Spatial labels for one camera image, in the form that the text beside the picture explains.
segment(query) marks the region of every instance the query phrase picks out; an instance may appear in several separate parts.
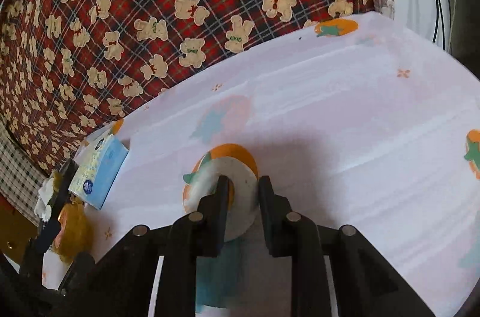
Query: black and white checkered cloth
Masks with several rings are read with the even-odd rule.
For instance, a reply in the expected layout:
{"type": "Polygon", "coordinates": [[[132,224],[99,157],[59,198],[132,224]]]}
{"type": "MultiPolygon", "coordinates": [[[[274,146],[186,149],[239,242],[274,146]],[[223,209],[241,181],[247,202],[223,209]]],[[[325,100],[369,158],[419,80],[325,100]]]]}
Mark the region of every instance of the black and white checkered cloth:
{"type": "Polygon", "coordinates": [[[45,176],[10,138],[0,121],[0,192],[25,218],[38,225],[34,209],[45,176]]]}

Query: tissue pack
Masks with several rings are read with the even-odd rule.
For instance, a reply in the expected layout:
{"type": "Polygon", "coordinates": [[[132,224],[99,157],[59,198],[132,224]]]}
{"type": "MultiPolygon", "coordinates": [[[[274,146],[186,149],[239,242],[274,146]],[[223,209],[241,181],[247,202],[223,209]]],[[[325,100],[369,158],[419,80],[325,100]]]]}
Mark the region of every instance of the tissue pack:
{"type": "Polygon", "coordinates": [[[127,153],[118,138],[106,131],[83,150],[69,190],[100,210],[127,153]]]}

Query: white tape roll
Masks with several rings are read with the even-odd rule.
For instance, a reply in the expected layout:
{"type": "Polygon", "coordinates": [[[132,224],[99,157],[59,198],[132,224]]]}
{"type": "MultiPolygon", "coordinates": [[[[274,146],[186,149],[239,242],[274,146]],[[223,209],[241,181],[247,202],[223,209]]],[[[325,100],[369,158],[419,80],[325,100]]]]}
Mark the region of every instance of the white tape roll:
{"type": "Polygon", "coordinates": [[[228,177],[235,189],[225,227],[225,241],[230,241],[243,235],[255,221],[258,181],[248,166],[228,156],[210,160],[196,173],[184,206],[187,213],[195,212],[200,199],[215,190],[220,175],[228,177]]]}

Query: white tablecloth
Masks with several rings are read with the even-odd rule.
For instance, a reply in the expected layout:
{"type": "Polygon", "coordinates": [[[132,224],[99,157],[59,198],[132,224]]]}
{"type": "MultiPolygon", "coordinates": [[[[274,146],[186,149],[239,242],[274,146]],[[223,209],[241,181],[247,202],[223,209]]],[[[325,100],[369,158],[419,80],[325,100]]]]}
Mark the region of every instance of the white tablecloth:
{"type": "MultiPolygon", "coordinates": [[[[294,210],[320,225],[355,225],[437,317],[451,317],[479,278],[480,182],[464,156],[467,133],[480,128],[480,84],[393,21],[351,18],[351,34],[317,37],[310,27],[279,37],[126,117],[118,136],[130,152],[102,210],[87,210],[94,257],[137,224],[181,217],[183,174],[234,142],[294,210]]],[[[290,259],[268,256],[259,216],[244,237],[231,308],[289,316],[290,259]]],[[[47,287],[58,286],[66,268],[51,252],[44,267],[47,287]]]]}

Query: metal pin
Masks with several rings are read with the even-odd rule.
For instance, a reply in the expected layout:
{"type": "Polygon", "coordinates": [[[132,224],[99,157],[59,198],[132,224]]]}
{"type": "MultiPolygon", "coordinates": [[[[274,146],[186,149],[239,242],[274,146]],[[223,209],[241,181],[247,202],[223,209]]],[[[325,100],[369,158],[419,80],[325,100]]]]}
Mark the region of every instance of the metal pin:
{"type": "Polygon", "coordinates": [[[357,232],[357,229],[352,225],[343,225],[342,232],[345,236],[353,236],[357,232]]]}
{"type": "Polygon", "coordinates": [[[291,223],[296,223],[302,219],[302,216],[297,212],[290,212],[286,215],[286,219],[289,220],[291,223]]]}
{"type": "Polygon", "coordinates": [[[148,228],[145,225],[137,225],[131,232],[134,236],[143,236],[148,232],[148,228]]]}
{"type": "Polygon", "coordinates": [[[203,214],[200,212],[193,212],[188,215],[188,219],[193,223],[197,223],[203,220],[203,214]]]}

